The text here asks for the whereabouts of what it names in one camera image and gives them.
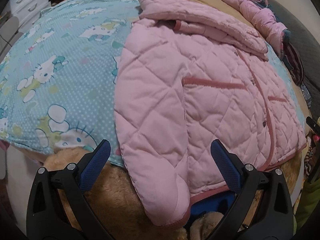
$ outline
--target white drawer cabinet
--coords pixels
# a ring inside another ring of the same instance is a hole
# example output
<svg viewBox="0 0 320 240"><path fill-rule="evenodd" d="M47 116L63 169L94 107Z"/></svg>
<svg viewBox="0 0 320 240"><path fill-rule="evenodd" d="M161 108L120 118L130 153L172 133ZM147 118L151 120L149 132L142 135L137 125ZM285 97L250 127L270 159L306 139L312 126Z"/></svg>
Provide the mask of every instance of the white drawer cabinet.
<svg viewBox="0 0 320 240"><path fill-rule="evenodd" d="M39 15L40 10L48 7L49 0L9 0L2 14L10 12L19 19L19 27L24 30L30 25L30 19Z"/></svg>
<svg viewBox="0 0 320 240"><path fill-rule="evenodd" d="M30 0L9 0L5 10L15 12L19 10L19 8L28 4L29 2Z"/></svg>
<svg viewBox="0 0 320 240"><path fill-rule="evenodd" d="M48 0L33 0L19 11L14 12L12 15L18 17L19 25L21 26L30 14L40 12L41 8L48 3Z"/></svg>
<svg viewBox="0 0 320 240"><path fill-rule="evenodd" d="M27 31L29 31L32 28L32 26L34 25L34 23L36 22L36 20L39 19L40 11L43 9L46 9L48 7L51 7L50 2L48 2L47 4L42 6L40 8L40 10L37 11L35 14L31 14L30 16L28 16L28 18L25 20L25 22L20 26L19 32L26 33Z"/></svg>

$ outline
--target striped fabric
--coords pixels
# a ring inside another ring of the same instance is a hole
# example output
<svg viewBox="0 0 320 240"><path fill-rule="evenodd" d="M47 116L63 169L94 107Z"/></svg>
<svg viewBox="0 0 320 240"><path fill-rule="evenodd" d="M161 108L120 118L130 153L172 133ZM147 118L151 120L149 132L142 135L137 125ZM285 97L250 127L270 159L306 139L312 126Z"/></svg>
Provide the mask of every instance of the striped fabric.
<svg viewBox="0 0 320 240"><path fill-rule="evenodd" d="M291 43L283 44L283 62L292 76L293 82L300 86L304 79L304 67L299 52Z"/></svg>

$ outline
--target teddy bear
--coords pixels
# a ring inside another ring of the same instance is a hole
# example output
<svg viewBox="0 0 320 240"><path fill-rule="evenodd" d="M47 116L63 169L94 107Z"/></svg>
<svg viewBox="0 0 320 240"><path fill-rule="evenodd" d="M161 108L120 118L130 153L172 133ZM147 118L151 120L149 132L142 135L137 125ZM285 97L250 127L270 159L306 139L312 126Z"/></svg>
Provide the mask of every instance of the teddy bear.
<svg viewBox="0 0 320 240"><path fill-rule="evenodd" d="M78 163L87 152L79 147L62 149L48 156L44 167L49 171L61 170L68 163ZM81 230L64 191L59 190L59 194L71 225ZM110 162L105 164L92 189L84 195L116 240L204 240L223 217L221 213L209 212L192 224L190 232L184 228L157 227L145 214L128 172Z"/></svg>

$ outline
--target pink clothing pile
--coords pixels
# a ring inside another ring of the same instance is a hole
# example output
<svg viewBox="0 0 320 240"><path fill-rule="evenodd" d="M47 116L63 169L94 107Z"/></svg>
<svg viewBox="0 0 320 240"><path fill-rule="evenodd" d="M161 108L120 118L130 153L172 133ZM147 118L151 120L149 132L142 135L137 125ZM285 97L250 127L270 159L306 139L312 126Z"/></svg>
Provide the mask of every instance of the pink clothing pile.
<svg viewBox="0 0 320 240"><path fill-rule="evenodd" d="M139 2L119 64L116 131L148 217L181 227L193 203L228 189L213 140L263 171L306 139L255 29L192 1Z"/></svg>
<svg viewBox="0 0 320 240"><path fill-rule="evenodd" d="M273 47L280 59L283 58L283 37L286 26L276 21L269 8L261 8L251 0L222 0L239 11Z"/></svg>

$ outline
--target drawer handle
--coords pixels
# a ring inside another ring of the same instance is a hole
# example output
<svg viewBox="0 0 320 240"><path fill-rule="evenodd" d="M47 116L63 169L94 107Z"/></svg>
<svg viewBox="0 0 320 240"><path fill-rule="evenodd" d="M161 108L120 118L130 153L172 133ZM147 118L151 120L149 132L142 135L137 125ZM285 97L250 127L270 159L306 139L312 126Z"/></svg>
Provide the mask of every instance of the drawer handle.
<svg viewBox="0 0 320 240"><path fill-rule="evenodd" d="M29 12L34 11L36 7L37 7L37 4L35 4L35 6L34 6L33 8L29 8L28 11L29 11Z"/></svg>
<svg viewBox="0 0 320 240"><path fill-rule="evenodd" d="M17 4L21 3L23 0L16 1Z"/></svg>

